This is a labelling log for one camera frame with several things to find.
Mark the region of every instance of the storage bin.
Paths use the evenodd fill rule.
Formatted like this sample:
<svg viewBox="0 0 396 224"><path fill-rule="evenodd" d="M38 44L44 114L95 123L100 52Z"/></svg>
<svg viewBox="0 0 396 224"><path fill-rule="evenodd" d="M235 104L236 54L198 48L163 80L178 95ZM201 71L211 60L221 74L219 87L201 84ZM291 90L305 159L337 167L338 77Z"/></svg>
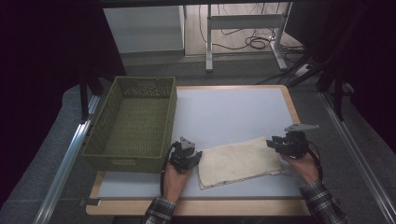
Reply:
<svg viewBox="0 0 396 224"><path fill-rule="evenodd" d="M160 173L176 103L174 77L116 77L82 157L96 170Z"/></svg>

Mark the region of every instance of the person's left hand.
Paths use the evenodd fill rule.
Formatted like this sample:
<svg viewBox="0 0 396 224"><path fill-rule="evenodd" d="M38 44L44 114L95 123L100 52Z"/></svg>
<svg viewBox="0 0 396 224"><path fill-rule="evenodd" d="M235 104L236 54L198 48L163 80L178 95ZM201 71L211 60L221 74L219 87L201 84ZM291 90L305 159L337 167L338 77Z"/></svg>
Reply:
<svg viewBox="0 0 396 224"><path fill-rule="evenodd" d="M171 163L166 164L165 176L163 179L163 198L176 203L178 197L186 187L187 180L191 175L192 169L179 173Z"/></svg>

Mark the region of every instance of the folded cloth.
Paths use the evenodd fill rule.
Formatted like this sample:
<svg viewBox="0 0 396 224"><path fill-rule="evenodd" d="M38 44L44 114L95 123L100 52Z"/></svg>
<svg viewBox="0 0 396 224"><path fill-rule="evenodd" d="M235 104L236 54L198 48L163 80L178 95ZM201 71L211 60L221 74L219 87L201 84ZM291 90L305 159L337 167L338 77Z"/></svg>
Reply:
<svg viewBox="0 0 396 224"><path fill-rule="evenodd" d="M198 165L201 189L279 174L282 164L264 137L203 150Z"/></svg>

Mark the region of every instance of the person's right hand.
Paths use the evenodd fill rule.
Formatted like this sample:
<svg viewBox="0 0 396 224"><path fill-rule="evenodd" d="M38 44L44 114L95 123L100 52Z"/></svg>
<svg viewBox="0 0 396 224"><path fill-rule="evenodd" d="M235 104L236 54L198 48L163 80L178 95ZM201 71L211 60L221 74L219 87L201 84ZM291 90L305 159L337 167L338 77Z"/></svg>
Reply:
<svg viewBox="0 0 396 224"><path fill-rule="evenodd" d="M311 184L319 180L318 168L315 165L315 160L309 153L298 160L289 156L280 155L282 160L287 161L291 167L299 174L305 184Z"/></svg>

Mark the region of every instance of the plaid shirt sleeve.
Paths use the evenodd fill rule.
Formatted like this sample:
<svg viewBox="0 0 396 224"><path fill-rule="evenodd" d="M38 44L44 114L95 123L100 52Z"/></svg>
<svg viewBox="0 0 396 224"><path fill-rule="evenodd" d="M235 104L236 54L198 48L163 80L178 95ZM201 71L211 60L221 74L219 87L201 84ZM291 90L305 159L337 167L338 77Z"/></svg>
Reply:
<svg viewBox="0 0 396 224"><path fill-rule="evenodd" d="M144 224L169 224L176 204L163 198L155 198L142 219Z"/></svg>
<svg viewBox="0 0 396 224"><path fill-rule="evenodd" d="M318 220L318 223L350 223L347 215L341 210L337 201L320 181L306 185L300 191L305 198L306 206L312 216Z"/></svg>

